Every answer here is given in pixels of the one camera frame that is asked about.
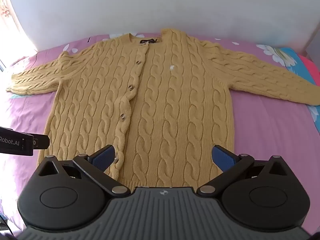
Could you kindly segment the yellow cable knit cardigan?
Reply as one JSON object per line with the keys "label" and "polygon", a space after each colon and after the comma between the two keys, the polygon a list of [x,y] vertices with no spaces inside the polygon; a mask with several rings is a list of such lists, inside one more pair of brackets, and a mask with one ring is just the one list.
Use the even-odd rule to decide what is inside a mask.
{"label": "yellow cable knit cardigan", "polygon": [[12,76],[17,95],[55,92],[45,127],[54,155],[69,160],[105,145],[108,175],[129,188],[197,188],[218,176],[211,150],[234,148],[230,91],[319,105],[319,87],[251,54],[165,29],[98,42]]}

